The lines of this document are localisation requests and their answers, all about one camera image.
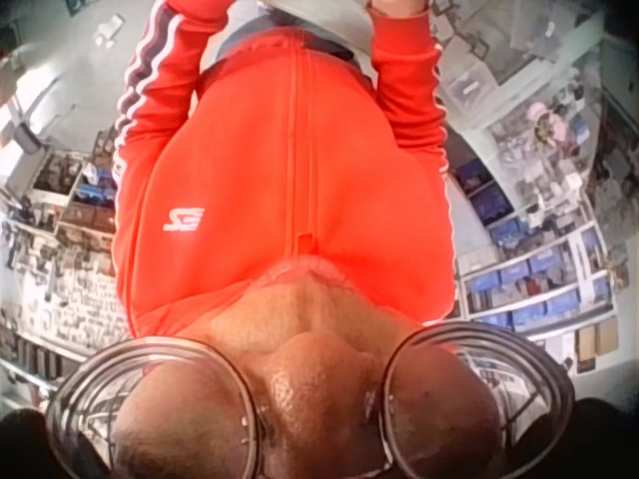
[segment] nose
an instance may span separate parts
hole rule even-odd
[[[381,465],[372,410],[383,365],[328,333],[307,332],[251,370],[273,434],[266,444],[268,477],[352,477]]]

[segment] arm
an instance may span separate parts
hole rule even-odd
[[[148,178],[165,146],[187,121],[209,38],[227,24],[232,0],[159,0],[125,73],[118,102],[113,178],[118,294],[129,303],[127,278]]]
[[[428,171],[444,173],[445,111],[434,98],[441,53],[430,35],[426,0],[372,0],[371,7],[377,102],[398,146]]]

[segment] red track jacket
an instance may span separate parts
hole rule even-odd
[[[427,14],[371,12],[374,90],[293,28],[252,38],[203,77],[228,5],[158,2],[126,72],[113,253],[132,333],[176,334],[308,255],[381,307],[444,317],[452,229]]]

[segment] white logo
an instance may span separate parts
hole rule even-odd
[[[172,223],[164,225],[165,232],[194,232],[198,229],[204,208],[177,208],[169,213]]]

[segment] eyeglasses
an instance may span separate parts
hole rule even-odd
[[[474,322],[448,322],[408,337],[392,355],[381,389],[371,402],[371,414],[376,416],[372,421],[385,460],[374,470],[350,479],[428,477],[429,466],[424,464],[437,453],[427,450],[410,426],[427,411],[400,379],[418,369],[415,362],[420,354],[433,347],[456,355],[491,392],[501,423],[500,446],[505,458],[501,477],[520,476],[552,449],[574,402],[565,370],[541,348],[507,330]],[[176,407],[184,420],[195,421],[195,427],[215,424],[209,444],[223,456],[224,472],[211,477],[267,479],[264,451],[274,434],[269,412],[221,353],[202,343],[168,337],[133,339],[105,349],[83,363],[58,389],[47,410],[47,427],[53,450],[70,475],[87,479],[96,477],[95,471],[113,467],[119,447],[114,437],[118,413],[132,392],[140,394],[143,388],[153,391],[152,376],[161,367],[168,374],[165,381],[171,380],[175,369],[181,381],[186,380],[187,371],[186,376],[193,377],[187,384],[197,384],[197,391],[170,391],[168,396],[185,398]],[[203,397],[210,396],[210,401],[203,402]],[[190,402],[188,397],[200,399]],[[206,419],[198,421],[199,414]],[[545,433],[535,434],[530,447],[530,434],[540,422]],[[94,448],[92,453],[86,452],[87,441]],[[522,443],[526,443],[523,452],[519,450]]]

